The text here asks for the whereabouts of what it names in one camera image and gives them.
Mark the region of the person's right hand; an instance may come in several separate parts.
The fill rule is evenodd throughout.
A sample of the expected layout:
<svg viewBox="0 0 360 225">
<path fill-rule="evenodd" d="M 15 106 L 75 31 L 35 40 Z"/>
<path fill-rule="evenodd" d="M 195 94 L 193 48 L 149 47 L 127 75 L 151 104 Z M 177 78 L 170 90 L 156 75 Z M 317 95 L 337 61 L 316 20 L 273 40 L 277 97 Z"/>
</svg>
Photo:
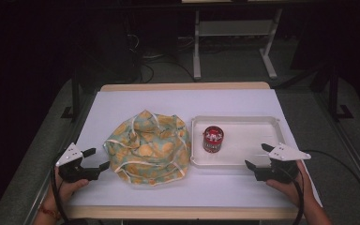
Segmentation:
<svg viewBox="0 0 360 225">
<path fill-rule="evenodd" d="M 300 188 L 303 190 L 304 206 L 307 206 L 315 201 L 312 185 L 303 161 L 297 160 L 296 164 L 299 169 L 299 174 L 296 177 L 296 182 L 300 185 Z M 276 180 L 267 180 L 265 184 L 285 194 L 290 200 L 290 202 L 293 203 L 295 206 L 300 205 L 298 192 L 294 184 L 283 184 Z"/>
</svg>

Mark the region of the white metal stand frame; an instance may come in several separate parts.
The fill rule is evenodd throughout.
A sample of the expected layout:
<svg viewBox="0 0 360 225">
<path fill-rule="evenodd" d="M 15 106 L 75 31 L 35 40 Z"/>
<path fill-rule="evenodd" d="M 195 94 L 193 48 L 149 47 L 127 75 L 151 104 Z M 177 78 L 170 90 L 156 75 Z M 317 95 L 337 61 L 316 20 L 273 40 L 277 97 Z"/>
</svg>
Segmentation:
<svg viewBox="0 0 360 225">
<path fill-rule="evenodd" d="M 267 36 L 266 45 L 260 49 L 260 55 L 270 79 L 276 79 L 275 68 L 269 53 L 278 29 L 282 9 L 276 10 L 271 20 L 246 20 L 246 21 L 202 21 L 200 11 L 195 12 L 194 24 L 194 51 L 193 51 L 193 78 L 202 77 L 200 62 L 200 38 L 205 37 L 247 37 Z"/>
</svg>

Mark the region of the yellow green patterned cloth bag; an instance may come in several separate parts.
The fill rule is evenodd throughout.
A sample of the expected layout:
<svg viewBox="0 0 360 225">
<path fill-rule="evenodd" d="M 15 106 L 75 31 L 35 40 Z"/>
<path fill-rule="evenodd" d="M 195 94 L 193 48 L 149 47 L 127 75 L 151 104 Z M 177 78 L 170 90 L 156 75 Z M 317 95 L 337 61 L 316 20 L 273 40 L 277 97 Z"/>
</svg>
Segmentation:
<svg viewBox="0 0 360 225">
<path fill-rule="evenodd" d="M 123 122 L 105 141 L 112 170 L 135 185 L 156 186 L 184 178 L 191 143 L 176 115 L 143 111 Z"/>
</svg>

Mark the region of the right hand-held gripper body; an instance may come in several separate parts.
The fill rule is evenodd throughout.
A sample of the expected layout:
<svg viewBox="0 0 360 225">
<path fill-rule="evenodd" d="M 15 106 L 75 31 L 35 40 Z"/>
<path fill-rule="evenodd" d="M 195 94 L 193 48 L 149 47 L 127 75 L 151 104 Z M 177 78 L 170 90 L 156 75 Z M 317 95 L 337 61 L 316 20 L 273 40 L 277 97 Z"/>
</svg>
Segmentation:
<svg viewBox="0 0 360 225">
<path fill-rule="evenodd" d="M 254 173 L 258 181 L 276 180 L 283 184 L 290 184 L 299 174 L 297 160 L 311 159 L 311 155 L 284 143 L 274 146 L 268 153 L 270 165 L 266 168 L 257 168 Z"/>
</svg>

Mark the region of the white table sheet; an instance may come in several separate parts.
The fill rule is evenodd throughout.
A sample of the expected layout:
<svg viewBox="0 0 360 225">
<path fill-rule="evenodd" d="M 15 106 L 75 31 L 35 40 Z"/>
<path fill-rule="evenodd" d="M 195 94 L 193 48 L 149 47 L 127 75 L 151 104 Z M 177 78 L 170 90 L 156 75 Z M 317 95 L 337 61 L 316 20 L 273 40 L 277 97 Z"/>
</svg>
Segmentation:
<svg viewBox="0 0 360 225">
<path fill-rule="evenodd" d="M 104 142 L 121 123 L 144 110 L 178 116 L 186 123 L 191 140 L 192 119 L 196 116 L 272 116 L 280 121 L 285 144 L 295 145 L 277 95 L 272 90 L 100 92 L 77 141 L 81 149 L 97 149 L 83 166 L 93 167 L 106 161 L 109 155 L 103 147 Z M 291 207 L 283 194 L 257 181 L 246 163 L 231 168 L 201 167 L 192 162 L 183 179 L 154 187 L 130 184 L 114 171 L 103 172 L 98 180 L 76 192 L 69 204 L 72 207 Z"/>
</svg>

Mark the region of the person's left hand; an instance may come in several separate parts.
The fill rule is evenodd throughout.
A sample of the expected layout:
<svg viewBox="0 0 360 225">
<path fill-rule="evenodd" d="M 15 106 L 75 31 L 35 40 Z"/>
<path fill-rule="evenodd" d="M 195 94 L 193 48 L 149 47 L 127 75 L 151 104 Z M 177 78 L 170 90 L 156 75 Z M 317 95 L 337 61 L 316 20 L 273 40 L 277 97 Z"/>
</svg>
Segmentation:
<svg viewBox="0 0 360 225">
<path fill-rule="evenodd" d="M 87 179 L 81 179 L 74 183 L 68 183 L 61 178 L 61 176 L 59 175 L 58 168 L 55 168 L 54 172 L 55 172 L 56 187 L 61 199 L 61 204 L 67 203 L 74 192 L 78 191 L 80 188 L 86 187 L 89 184 L 89 181 Z M 57 211 L 57 206 L 53 195 L 52 186 L 49 186 L 48 192 L 43 200 L 42 205 L 44 206 L 45 209 Z"/>
</svg>

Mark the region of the white plastic tray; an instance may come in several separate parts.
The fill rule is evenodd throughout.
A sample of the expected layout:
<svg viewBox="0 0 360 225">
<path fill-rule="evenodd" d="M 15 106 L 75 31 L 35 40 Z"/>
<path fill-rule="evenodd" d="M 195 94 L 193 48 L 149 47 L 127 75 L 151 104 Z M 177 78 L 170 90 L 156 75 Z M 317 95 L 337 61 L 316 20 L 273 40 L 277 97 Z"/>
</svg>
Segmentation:
<svg viewBox="0 0 360 225">
<path fill-rule="evenodd" d="M 224 132 L 216 153 L 203 149 L 203 132 L 217 126 Z M 191 162 L 201 167 L 241 167 L 248 160 L 257 166 L 268 166 L 270 159 L 262 149 L 266 143 L 285 143 L 278 119 L 272 116 L 196 116 L 192 119 Z"/>
</svg>

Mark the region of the red round tin can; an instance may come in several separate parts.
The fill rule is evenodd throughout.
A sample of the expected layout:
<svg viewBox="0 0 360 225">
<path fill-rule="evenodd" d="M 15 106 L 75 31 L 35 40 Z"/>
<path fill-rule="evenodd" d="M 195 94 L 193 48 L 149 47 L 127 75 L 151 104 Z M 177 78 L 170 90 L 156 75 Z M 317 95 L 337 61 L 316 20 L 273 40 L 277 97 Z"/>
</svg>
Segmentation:
<svg viewBox="0 0 360 225">
<path fill-rule="evenodd" d="M 202 147 L 206 152 L 216 153 L 221 149 L 224 140 L 224 132 L 220 127 L 208 127 L 202 135 Z"/>
</svg>

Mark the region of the black metal stand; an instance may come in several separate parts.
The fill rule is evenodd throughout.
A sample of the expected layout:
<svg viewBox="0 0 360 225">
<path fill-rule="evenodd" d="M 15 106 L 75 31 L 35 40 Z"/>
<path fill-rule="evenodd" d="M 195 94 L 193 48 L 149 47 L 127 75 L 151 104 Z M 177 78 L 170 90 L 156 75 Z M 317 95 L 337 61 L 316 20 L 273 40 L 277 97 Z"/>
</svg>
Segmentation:
<svg viewBox="0 0 360 225">
<path fill-rule="evenodd" d="M 62 118 L 75 121 L 80 114 L 80 82 L 77 71 L 74 71 L 71 76 L 71 102 L 70 107 L 66 107 L 61 115 Z"/>
<path fill-rule="evenodd" d="M 310 89 L 315 93 L 321 93 L 325 87 L 328 87 L 327 111 L 336 122 L 340 119 L 353 118 L 346 105 L 338 105 L 338 78 L 336 67 L 325 64 L 318 70 L 310 85 Z"/>
</svg>

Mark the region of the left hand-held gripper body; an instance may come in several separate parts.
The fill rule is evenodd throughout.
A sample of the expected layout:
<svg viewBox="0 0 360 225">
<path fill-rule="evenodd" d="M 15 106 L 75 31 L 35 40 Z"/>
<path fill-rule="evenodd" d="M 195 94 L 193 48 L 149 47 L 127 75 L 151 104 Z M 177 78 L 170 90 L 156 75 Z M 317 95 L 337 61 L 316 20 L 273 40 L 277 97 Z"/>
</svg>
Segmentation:
<svg viewBox="0 0 360 225">
<path fill-rule="evenodd" d="M 87 179 L 88 181 L 98 180 L 101 171 L 99 168 L 84 168 L 81 165 L 84 158 L 83 150 L 80 150 L 72 142 L 55 163 L 61 178 L 69 183 L 74 183 L 81 179 Z"/>
</svg>

